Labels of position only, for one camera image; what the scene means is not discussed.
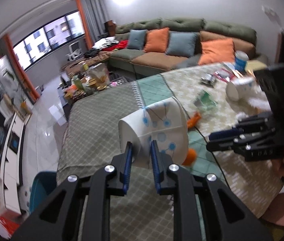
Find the orange peel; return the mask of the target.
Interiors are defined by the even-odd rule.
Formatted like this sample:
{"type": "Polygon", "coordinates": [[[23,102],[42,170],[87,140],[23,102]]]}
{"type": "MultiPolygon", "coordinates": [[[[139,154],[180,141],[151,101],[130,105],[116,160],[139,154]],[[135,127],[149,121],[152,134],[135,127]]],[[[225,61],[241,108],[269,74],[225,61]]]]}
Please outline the orange peel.
{"type": "MultiPolygon", "coordinates": [[[[187,121],[187,128],[188,128],[188,130],[195,128],[200,119],[201,119],[200,113],[196,112],[193,115],[193,117],[191,117],[187,121]]],[[[187,153],[186,159],[184,160],[182,165],[183,166],[190,166],[196,160],[196,158],[197,158],[196,151],[194,149],[192,149],[192,148],[188,148],[188,153],[187,153]]]]}

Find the clear green plastic wrapper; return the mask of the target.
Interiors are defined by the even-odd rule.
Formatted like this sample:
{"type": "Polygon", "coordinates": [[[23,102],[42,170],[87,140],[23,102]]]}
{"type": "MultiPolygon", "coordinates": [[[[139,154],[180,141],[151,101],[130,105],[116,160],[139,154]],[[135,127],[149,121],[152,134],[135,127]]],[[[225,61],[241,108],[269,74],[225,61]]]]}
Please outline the clear green plastic wrapper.
{"type": "Polygon", "coordinates": [[[202,113],[211,111],[216,108],[217,103],[211,98],[211,94],[207,91],[202,90],[198,93],[194,100],[194,105],[202,113]]]}

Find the white dotted paper bowl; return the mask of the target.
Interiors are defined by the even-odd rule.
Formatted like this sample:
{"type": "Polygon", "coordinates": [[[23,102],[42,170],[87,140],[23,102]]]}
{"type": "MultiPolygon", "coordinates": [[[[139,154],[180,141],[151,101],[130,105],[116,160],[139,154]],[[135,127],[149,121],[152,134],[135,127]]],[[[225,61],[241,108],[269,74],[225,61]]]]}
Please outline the white dotted paper bowl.
{"type": "Polygon", "coordinates": [[[151,142],[159,152],[182,164],[188,153],[188,128],[182,105],[170,97],[139,109],[118,121],[120,149],[133,144],[133,165],[152,168],[151,142]]]}
{"type": "Polygon", "coordinates": [[[239,101],[249,95],[255,85],[253,77],[234,79],[227,83],[226,96],[232,101],[239,101]]]}

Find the white foam net sheet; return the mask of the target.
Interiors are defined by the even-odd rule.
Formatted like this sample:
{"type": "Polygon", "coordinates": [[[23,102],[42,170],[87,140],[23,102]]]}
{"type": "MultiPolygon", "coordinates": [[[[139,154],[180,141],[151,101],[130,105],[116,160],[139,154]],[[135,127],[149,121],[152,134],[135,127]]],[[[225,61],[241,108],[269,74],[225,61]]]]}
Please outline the white foam net sheet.
{"type": "Polygon", "coordinates": [[[258,85],[255,85],[241,100],[239,100],[238,105],[240,106],[240,110],[235,116],[237,121],[244,119],[245,117],[271,110],[266,94],[258,85]]]}

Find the red plastic bag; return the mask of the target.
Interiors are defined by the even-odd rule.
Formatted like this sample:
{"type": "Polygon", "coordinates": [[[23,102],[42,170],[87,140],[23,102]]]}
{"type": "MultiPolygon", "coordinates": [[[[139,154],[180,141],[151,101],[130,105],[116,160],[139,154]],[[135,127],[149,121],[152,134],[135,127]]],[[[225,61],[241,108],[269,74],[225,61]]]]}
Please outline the red plastic bag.
{"type": "Polygon", "coordinates": [[[7,231],[9,237],[11,237],[21,225],[21,223],[18,222],[19,216],[19,214],[12,210],[0,210],[0,224],[7,231]]]}

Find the red packet with disc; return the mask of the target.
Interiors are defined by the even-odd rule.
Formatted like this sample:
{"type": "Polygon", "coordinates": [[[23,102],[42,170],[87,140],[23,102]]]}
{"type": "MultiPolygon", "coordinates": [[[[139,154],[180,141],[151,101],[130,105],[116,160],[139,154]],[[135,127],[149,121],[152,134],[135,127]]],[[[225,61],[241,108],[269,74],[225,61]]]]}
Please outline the red packet with disc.
{"type": "Polygon", "coordinates": [[[224,68],[221,68],[214,72],[214,76],[223,81],[223,82],[230,82],[235,78],[235,75],[232,72],[229,72],[228,70],[225,70],[224,68]]]}

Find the blue white paper cup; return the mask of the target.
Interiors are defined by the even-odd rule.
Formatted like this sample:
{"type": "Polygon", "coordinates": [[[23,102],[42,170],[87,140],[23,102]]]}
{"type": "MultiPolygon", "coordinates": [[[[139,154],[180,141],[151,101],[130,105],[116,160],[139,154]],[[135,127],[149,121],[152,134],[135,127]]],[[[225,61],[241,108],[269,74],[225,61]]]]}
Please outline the blue white paper cup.
{"type": "Polygon", "coordinates": [[[249,56],[243,51],[235,51],[235,69],[239,72],[245,72],[245,67],[249,56]]]}

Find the orange cushion near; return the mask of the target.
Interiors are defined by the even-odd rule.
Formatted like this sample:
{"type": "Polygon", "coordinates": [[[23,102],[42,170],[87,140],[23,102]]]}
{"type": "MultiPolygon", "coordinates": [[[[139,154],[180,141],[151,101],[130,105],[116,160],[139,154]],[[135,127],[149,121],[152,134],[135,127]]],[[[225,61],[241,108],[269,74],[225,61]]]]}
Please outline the orange cushion near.
{"type": "Polygon", "coordinates": [[[232,38],[201,42],[201,46],[202,55],[198,61],[199,65],[234,62],[235,60],[232,38]]]}

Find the green brown sectional sofa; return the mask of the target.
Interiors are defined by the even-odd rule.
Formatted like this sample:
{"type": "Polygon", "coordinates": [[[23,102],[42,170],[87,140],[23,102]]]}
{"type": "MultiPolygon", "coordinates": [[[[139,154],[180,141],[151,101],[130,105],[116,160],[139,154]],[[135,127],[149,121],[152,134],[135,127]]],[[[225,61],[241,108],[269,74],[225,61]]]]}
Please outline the green brown sectional sofa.
{"type": "Polygon", "coordinates": [[[254,29],[203,18],[155,18],[119,25],[116,44],[96,50],[90,57],[71,61],[61,70],[77,74],[83,64],[107,63],[111,67],[147,77],[177,68],[233,60],[236,51],[264,64],[266,55],[256,50],[254,29]]]}

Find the orange cushion far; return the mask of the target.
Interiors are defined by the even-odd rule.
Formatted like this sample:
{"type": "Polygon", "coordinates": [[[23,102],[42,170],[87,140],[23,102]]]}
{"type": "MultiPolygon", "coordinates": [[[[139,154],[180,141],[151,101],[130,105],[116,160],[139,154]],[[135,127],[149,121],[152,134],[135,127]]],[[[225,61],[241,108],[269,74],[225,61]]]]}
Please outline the orange cushion far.
{"type": "Polygon", "coordinates": [[[169,42],[169,27],[154,29],[147,32],[144,52],[164,53],[169,42]]]}

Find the white standing air conditioner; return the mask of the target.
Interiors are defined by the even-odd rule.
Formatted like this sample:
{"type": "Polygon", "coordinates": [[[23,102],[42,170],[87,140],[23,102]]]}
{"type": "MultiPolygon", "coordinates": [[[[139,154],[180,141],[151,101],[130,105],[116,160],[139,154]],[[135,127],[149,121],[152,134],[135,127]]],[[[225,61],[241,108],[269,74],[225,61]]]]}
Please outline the white standing air conditioner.
{"type": "Polygon", "coordinates": [[[6,91],[18,90],[18,80],[6,55],[0,58],[0,83],[6,91]]]}

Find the white office chair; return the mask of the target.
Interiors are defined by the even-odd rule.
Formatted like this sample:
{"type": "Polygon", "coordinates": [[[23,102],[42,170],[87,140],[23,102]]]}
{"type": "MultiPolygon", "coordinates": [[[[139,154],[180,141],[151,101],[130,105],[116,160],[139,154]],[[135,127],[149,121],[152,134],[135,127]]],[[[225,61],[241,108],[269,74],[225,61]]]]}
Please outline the white office chair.
{"type": "Polygon", "coordinates": [[[69,50],[69,54],[66,55],[68,61],[74,61],[83,54],[78,41],[71,43],[69,45],[69,50]]]}

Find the orange grey curtain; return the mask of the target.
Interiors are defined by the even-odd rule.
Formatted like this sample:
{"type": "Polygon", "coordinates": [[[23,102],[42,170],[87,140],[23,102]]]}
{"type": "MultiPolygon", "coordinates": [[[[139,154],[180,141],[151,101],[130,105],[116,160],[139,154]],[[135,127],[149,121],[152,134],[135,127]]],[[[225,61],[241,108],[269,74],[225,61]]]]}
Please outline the orange grey curtain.
{"type": "Polygon", "coordinates": [[[5,34],[0,38],[0,58],[5,55],[9,60],[10,66],[12,67],[19,84],[22,86],[24,93],[28,97],[28,100],[30,100],[31,104],[35,104],[40,98],[40,95],[35,90],[35,87],[27,76],[25,70],[18,62],[17,56],[13,50],[13,44],[8,34],[5,34]]]}
{"type": "Polygon", "coordinates": [[[110,20],[104,0],[76,0],[83,28],[85,42],[91,49],[98,37],[104,34],[105,23],[110,20]]]}

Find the white wall switch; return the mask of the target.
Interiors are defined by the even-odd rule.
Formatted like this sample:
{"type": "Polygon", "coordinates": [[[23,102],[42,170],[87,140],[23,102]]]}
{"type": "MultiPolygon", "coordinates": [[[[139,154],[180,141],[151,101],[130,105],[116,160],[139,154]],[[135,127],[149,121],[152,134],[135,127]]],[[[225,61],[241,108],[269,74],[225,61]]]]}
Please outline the white wall switch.
{"type": "Polygon", "coordinates": [[[262,5],[262,11],[269,18],[270,21],[272,21],[272,22],[278,21],[277,12],[275,12],[271,7],[268,7],[266,5],[262,5]]]}

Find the window with black frame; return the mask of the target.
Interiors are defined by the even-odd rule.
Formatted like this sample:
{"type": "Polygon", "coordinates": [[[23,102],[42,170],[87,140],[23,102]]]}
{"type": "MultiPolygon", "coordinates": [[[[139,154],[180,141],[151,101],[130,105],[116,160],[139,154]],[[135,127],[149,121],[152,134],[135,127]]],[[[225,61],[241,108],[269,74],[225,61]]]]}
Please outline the window with black frame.
{"type": "Polygon", "coordinates": [[[80,13],[73,11],[28,34],[13,50],[21,67],[27,70],[44,56],[83,35],[80,13]]]}

